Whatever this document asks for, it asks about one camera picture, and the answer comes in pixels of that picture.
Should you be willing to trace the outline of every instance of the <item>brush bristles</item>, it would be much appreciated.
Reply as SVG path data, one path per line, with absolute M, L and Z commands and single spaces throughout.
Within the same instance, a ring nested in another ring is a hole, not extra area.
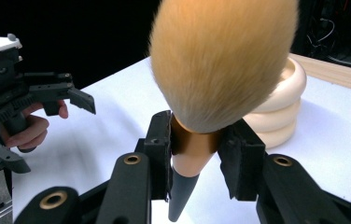
M 280 79 L 296 23 L 296 0 L 163 0 L 151 66 L 177 119 L 211 133 L 263 103 Z

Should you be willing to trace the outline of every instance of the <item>white tabletop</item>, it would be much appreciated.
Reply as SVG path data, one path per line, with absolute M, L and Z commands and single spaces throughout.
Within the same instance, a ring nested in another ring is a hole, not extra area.
M 151 117 L 169 109 L 151 75 L 149 58 L 84 91 L 94 97 L 97 115 L 69 105 L 70 117 L 49 117 L 45 142 L 21 154 L 32 172 L 13 175 L 14 218 L 44 189 L 67 186 L 82 194 L 108 180 L 116 159 L 133 152 L 137 140 L 145 138 Z M 44 111 L 36 114 L 45 117 Z M 296 159 L 323 190 L 351 201 L 351 90 L 308 77 L 296 132 L 268 153 Z M 219 165 L 216 154 L 178 223 L 260 223 L 256 203 L 229 199 Z M 172 223 L 167 210 L 168 203 L 152 202 L 152 223 Z

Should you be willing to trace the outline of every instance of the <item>finger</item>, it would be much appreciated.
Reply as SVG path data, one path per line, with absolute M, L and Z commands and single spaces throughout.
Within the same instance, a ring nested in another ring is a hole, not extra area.
M 29 116 L 30 114 L 36 112 L 39 109 L 44 108 L 41 103 L 33 103 L 29 105 L 27 108 L 23 109 L 22 113 L 25 117 Z
M 58 101 L 59 104 L 59 116 L 62 119 L 67 119 L 68 118 L 68 108 L 67 108 L 67 104 L 65 103 L 65 101 L 61 100 Z
M 0 136 L 4 142 L 6 142 L 10 137 L 9 133 L 7 132 L 7 129 L 5 129 L 3 124 L 0 124 Z
M 19 145 L 18 148 L 20 150 L 31 149 L 33 147 L 37 147 L 37 146 L 41 145 L 44 142 L 45 137 L 47 136 L 47 133 L 48 133 L 48 130 L 45 130 L 43 133 L 41 133 L 39 136 L 37 136 L 36 138 L 31 140 L 30 142 L 28 142 L 26 144 Z
M 22 146 L 33 139 L 37 138 L 40 134 L 47 131 L 49 122 L 47 119 L 30 115 L 26 118 L 29 127 L 21 133 L 17 133 L 8 138 L 6 141 L 7 147 Z

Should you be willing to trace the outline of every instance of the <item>beige ring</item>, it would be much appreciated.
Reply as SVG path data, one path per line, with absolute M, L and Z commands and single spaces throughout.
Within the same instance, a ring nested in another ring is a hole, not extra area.
M 269 99 L 255 108 L 252 113 L 275 111 L 294 104 L 306 88 L 306 73 L 302 66 L 288 57 L 286 67 L 276 89 Z
M 267 133 L 289 125 L 298 116 L 300 99 L 286 108 L 266 113 L 249 113 L 243 117 L 255 133 Z
M 296 124 L 297 122 L 294 120 L 282 129 L 269 133 L 257 133 L 257 136 L 266 145 L 266 149 L 277 147 L 285 143 L 294 134 Z

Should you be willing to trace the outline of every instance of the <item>copper ferrule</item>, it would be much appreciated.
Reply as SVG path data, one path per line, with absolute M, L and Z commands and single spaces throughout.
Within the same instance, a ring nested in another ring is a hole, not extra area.
M 198 175 L 218 150 L 222 131 L 194 133 L 172 116 L 173 167 L 183 176 Z

